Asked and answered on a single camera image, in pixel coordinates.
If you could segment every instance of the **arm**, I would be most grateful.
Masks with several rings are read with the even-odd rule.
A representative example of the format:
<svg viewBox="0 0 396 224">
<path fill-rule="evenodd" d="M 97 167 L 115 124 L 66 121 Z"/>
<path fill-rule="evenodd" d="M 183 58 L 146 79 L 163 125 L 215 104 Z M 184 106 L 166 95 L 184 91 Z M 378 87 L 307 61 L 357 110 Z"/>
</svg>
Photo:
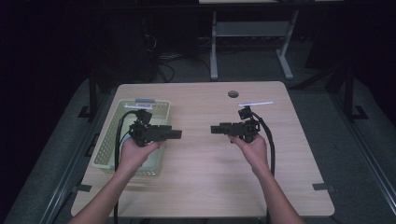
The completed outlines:
<svg viewBox="0 0 396 224">
<path fill-rule="evenodd" d="M 271 174 L 267 160 L 267 145 L 264 138 L 257 134 L 254 141 L 249 144 L 235 136 L 229 136 L 229 138 L 241 148 L 253 173 L 259 179 L 273 222 L 275 224 L 304 223 Z"/>
<path fill-rule="evenodd" d="M 154 142 L 146 147 L 138 147 L 131 138 L 127 139 L 122 145 L 117 172 L 69 223 L 105 223 L 129 180 L 149 154 L 162 143 Z"/>
</svg>

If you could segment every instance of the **basket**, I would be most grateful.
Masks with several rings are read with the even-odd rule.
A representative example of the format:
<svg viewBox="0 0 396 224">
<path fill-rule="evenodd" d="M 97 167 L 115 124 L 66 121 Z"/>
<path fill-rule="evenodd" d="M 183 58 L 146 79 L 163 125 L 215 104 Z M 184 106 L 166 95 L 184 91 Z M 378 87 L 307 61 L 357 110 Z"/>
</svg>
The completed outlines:
<svg viewBox="0 0 396 224">
<path fill-rule="evenodd" d="M 110 124 L 106 130 L 103 140 L 98 143 L 99 148 L 96 151 L 96 154 L 94 155 L 94 158 L 92 160 L 92 166 L 100 168 L 105 173 L 114 173 L 114 147 L 116 145 L 115 142 L 119 121 L 126 112 L 130 110 L 137 110 L 129 108 L 130 106 L 151 108 L 150 110 L 148 110 L 148 112 L 152 114 L 149 124 L 169 125 L 170 102 L 151 99 L 120 100 L 112 116 Z M 134 123 L 135 120 L 136 116 L 134 114 L 130 114 L 124 119 L 120 133 L 120 139 L 129 131 L 129 125 Z M 159 149 L 150 153 L 148 159 L 137 170 L 136 174 L 158 175 L 161 171 L 164 148 L 165 144 L 162 144 Z"/>
</svg>

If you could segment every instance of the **forearm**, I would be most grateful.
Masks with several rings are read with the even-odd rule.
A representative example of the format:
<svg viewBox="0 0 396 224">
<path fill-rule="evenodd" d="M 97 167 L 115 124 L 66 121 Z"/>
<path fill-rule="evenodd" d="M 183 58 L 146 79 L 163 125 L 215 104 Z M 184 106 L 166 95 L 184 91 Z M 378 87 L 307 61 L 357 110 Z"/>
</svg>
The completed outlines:
<svg viewBox="0 0 396 224">
<path fill-rule="evenodd" d="M 262 185 L 262 192 L 273 223 L 304 223 L 277 184 L 269 168 L 261 168 L 255 174 Z"/>
<path fill-rule="evenodd" d="M 116 172 L 70 223 L 105 223 L 132 177 L 133 175 L 122 174 L 122 171 Z"/>
</svg>

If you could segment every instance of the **light wood table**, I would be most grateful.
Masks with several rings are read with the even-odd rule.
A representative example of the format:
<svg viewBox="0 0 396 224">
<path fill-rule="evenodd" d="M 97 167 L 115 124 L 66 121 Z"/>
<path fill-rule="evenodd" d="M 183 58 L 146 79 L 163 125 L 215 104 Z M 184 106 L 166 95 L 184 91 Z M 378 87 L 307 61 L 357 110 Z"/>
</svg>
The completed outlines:
<svg viewBox="0 0 396 224">
<path fill-rule="evenodd" d="M 230 98 L 228 91 L 238 91 Z M 330 216 L 334 208 L 287 90 L 281 82 L 209 82 L 121 85 L 103 130 L 120 99 L 151 98 L 171 103 L 171 125 L 182 138 L 167 140 L 163 167 L 154 178 L 135 176 L 120 197 L 120 217 L 264 217 L 266 204 L 256 176 L 240 149 L 211 125 L 239 122 L 243 102 L 273 101 L 252 110 L 271 129 L 276 146 L 276 180 L 301 216 Z M 101 132 L 98 142 L 104 137 Z M 89 165 L 75 215 L 111 175 Z"/>
</svg>

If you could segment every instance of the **floor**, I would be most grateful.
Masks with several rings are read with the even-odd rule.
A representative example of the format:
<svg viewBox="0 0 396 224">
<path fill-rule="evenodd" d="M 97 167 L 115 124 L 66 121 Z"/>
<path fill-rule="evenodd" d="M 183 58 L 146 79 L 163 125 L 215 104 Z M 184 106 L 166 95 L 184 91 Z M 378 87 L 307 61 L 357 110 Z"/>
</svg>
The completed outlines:
<svg viewBox="0 0 396 224">
<path fill-rule="evenodd" d="M 310 40 L 293 41 L 287 58 L 294 79 L 284 78 L 275 49 L 282 39 L 246 39 L 233 52 L 220 51 L 218 81 L 281 81 L 295 86 L 317 74 L 305 69 L 304 63 L 312 46 Z M 197 58 L 180 57 L 161 66 L 171 82 L 207 82 L 209 54 Z M 372 161 L 365 154 L 374 154 L 375 161 L 396 186 L 396 129 L 376 105 L 368 89 L 355 80 L 354 105 L 359 105 L 368 119 L 350 122 L 341 109 L 343 89 L 337 94 L 325 90 L 325 77 L 303 90 L 289 90 L 308 143 L 329 187 L 335 207 L 330 217 L 304 217 L 306 223 L 396 223 L 383 189 L 378 184 Z M 162 83 L 156 76 L 154 83 Z M 79 118 L 83 106 L 89 104 L 88 80 L 81 83 L 54 130 L 42 155 L 8 214 L 6 223 L 65 223 L 76 197 L 76 186 L 89 165 L 94 139 L 101 131 L 115 90 L 98 91 L 98 113 L 93 120 Z M 257 218 L 121 218 L 120 223 L 260 223 Z"/>
</svg>

